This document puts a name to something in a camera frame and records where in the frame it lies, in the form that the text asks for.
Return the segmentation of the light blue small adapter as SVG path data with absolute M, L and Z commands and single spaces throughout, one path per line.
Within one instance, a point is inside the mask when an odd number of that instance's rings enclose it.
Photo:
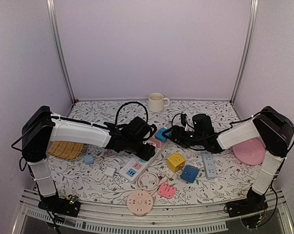
M 166 130 L 166 128 L 160 128 L 159 131 L 155 134 L 155 138 L 160 142 L 166 142 L 167 138 L 163 136 L 163 132 Z

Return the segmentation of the pink cube socket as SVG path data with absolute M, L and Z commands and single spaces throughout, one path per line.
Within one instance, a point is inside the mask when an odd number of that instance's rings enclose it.
M 156 144 L 156 147 L 158 149 L 161 149 L 162 147 L 165 146 L 166 142 L 162 142 L 158 139 L 156 139 L 154 136 L 150 139 L 151 142 L 153 142 L 154 144 Z

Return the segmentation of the yellow cube socket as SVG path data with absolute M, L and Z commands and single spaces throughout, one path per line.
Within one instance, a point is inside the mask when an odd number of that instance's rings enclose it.
M 166 165 L 173 173 L 176 173 L 184 167 L 185 159 L 181 154 L 174 153 L 167 158 Z

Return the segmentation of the white colourful power strip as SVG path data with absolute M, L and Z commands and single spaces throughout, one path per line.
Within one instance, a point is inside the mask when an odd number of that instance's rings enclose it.
M 143 174 L 143 172 L 151 165 L 151 163 L 161 154 L 168 142 L 162 142 L 161 148 L 158 148 L 156 143 L 152 141 L 147 141 L 147 143 L 155 146 L 155 155 L 149 159 L 149 161 L 144 161 L 138 156 L 132 155 L 131 159 L 119 170 L 120 177 L 127 180 L 129 183 L 133 184 L 136 180 Z

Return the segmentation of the small white usb charger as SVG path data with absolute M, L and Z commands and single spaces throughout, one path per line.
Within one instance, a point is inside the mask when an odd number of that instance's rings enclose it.
M 118 173 L 116 168 L 112 168 L 112 167 L 107 167 L 104 170 L 104 175 L 108 176 L 108 177 L 113 177 L 116 173 Z

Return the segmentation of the pale blue small charger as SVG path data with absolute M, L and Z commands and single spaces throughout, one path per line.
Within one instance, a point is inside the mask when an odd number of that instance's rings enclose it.
M 84 156 L 84 162 L 86 165 L 94 164 L 94 158 L 92 155 Z

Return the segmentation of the dark blue cube socket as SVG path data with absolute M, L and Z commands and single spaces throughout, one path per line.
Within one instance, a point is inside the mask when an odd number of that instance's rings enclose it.
M 199 173 L 199 169 L 191 166 L 191 165 L 185 165 L 184 170 L 181 174 L 181 179 L 193 183 Z

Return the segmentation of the white square plug adapter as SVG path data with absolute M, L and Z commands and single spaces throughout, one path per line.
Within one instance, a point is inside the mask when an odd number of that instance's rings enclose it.
M 101 164 L 98 167 L 94 167 L 90 172 L 90 177 L 96 182 L 101 181 L 104 177 L 104 172 L 107 167 L 108 166 L 106 164 Z

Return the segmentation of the grey blue power strip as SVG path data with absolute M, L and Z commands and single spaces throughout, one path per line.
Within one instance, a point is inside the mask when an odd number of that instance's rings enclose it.
M 213 155 L 209 152 L 202 153 L 202 161 L 205 168 L 205 176 L 207 179 L 216 178 L 216 169 L 213 161 Z

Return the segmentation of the pink square plug adapter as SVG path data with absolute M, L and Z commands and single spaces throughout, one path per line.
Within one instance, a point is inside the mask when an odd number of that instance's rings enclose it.
M 166 199 L 172 199 L 175 195 L 176 188 L 168 184 L 162 183 L 158 189 L 158 195 Z

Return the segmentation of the pink round power strip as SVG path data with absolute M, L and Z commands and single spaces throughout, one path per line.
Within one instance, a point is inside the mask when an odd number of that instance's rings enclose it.
M 145 216 L 152 210 L 153 198 L 145 191 L 134 191 L 127 197 L 127 207 L 134 215 Z

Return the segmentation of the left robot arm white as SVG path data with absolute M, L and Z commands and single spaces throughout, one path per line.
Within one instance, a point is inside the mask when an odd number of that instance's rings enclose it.
M 145 161 L 155 154 L 155 146 L 146 141 L 156 132 L 157 127 L 148 124 L 148 119 L 135 117 L 128 124 L 105 122 L 103 125 L 63 117 L 51 112 L 48 106 L 41 106 L 22 128 L 21 137 L 12 143 L 16 150 L 21 143 L 22 158 L 32 172 L 38 190 L 45 204 L 54 212 L 60 211 L 64 202 L 58 197 L 55 183 L 46 159 L 50 142 L 67 141 L 82 143 L 133 154 Z

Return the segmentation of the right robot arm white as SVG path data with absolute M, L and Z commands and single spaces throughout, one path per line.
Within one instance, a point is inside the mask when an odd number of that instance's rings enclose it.
M 212 154 L 232 149 L 234 154 L 247 159 L 260 158 L 261 168 L 254 181 L 250 195 L 243 201 L 246 212 L 252 213 L 262 204 L 264 195 L 278 176 L 288 152 L 294 145 L 294 124 L 270 106 L 253 116 L 230 123 L 230 127 L 215 132 L 210 116 L 193 116 L 193 130 L 186 130 L 186 119 L 182 126 L 173 125 L 162 136 L 196 151 Z

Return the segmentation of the cream ceramic mug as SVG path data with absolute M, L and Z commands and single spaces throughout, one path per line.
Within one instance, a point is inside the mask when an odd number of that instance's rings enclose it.
M 161 112 L 170 105 L 170 99 L 161 93 L 151 93 L 148 95 L 148 109 L 152 112 Z

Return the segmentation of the yellow woven basket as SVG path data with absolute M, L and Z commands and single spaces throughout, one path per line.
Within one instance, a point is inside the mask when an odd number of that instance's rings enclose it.
M 82 155 L 84 149 L 83 143 L 54 141 L 46 153 L 61 160 L 74 161 Z

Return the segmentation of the pink round plate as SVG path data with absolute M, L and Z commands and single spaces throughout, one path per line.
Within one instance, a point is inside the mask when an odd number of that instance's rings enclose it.
M 232 147 L 236 158 L 247 165 L 259 165 L 264 161 L 265 149 L 257 139 L 251 139 Z

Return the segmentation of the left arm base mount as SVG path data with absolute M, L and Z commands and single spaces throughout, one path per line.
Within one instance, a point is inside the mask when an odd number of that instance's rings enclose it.
M 80 206 L 81 203 L 78 201 L 78 196 L 68 195 L 65 198 L 60 198 L 58 194 L 49 197 L 41 195 L 38 204 L 38 207 L 42 210 L 71 217 L 78 217 Z

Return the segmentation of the front aluminium rail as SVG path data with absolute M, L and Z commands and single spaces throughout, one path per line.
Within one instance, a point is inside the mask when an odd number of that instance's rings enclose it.
M 294 234 L 282 191 L 266 195 L 268 209 L 230 217 L 225 202 L 155 206 L 136 216 L 126 205 L 82 202 L 77 217 L 38 207 L 36 191 L 25 189 L 13 222 L 14 234 Z

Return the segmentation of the aluminium frame post right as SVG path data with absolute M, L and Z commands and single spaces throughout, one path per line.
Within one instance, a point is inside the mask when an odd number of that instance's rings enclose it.
M 247 23 L 246 38 L 245 38 L 245 42 L 243 46 L 237 78 L 236 78 L 234 89 L 230 98 L 230 102 L 232 105 L 235 104 L 238 98 L 239 90 L 242 84 L 242 79 L 243 79 L 245 68 L 247 65 L 247 60 L 248 60 L 248 56 L 249 56 L 249 52 L 250 52 L 250 48 L 252 44 L 252 38 L 254 34 L 254 29 L 256 25 L 257 11 L 258 11 L 258 0 L 251 0 L 249 19 Z

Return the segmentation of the aluminium frame post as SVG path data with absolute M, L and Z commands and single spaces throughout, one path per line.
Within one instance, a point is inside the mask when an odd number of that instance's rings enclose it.
M 55 11 L 55 1 L 46 0 L 46 3 L 47 3 L 47 10 L 48 10 L 49 21 L 50 21 L 50 26 L 52 30 L 52 35 L 53 35 L 53 39 L 55 43 L 56 54 L 58 57 L 61 73 L 64 79 L 65 88 L 67 90 L 71 103 L 75 104 L 76 98 L 75 98 L 74 90 L 69 78 L 65 56 L 63 53 L 62 45 L 61 45 L 60 33 L 58 29 L 56 11 Z
M 234 89 L 230 98 L 230 102 L 232 105 L 235 104 L 238 98 L 239 90 L 242 84 L 242 79 L 243 79 L 245 68 L 247 65 L 247 60 L 248 60 L 248 56 L 249 56 L 249 52 L 250 52 L 250 48 L 252 44 L 252 38 L 254 34 L 254 29 L 256 25 L 257 11 L 258 11 L 258 0 L 251 0 L 249 19 L 247 23 L 246 38 L 245 38 L 245 42 L 243 46 L 237 78 L 236 78 Z

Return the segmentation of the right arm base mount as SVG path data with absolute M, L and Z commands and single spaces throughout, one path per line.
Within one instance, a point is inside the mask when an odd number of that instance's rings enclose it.
M 224 211 L 229 214 L 229 217 L 237 217 L 264 211 L 267 208 L 265 195 L 259 195 L 250 188 L 246 198 L 227 202 Z

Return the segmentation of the aluminium frame post left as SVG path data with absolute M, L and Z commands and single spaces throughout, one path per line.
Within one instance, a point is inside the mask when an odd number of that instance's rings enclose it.
M 62 45 L 61 45 L 60 33 L 58 29 L 56 11 L 55 11 L 55 1 L 46 0 L 46 3 L 47 3 L 47 10 L 48 10 L 49 21 L 50 21 L 50 26 L 52 30 L 52 35 L 53 35 L 53 39 L 55 43 L 56 54 L 58 57 L 61 73 L 64 79 L 65 88 L 67 90 L 71 103 L 75 104 L 76 98 L 75 98 L 74 90 L 69 78 L 65 56 L 63 53 Z

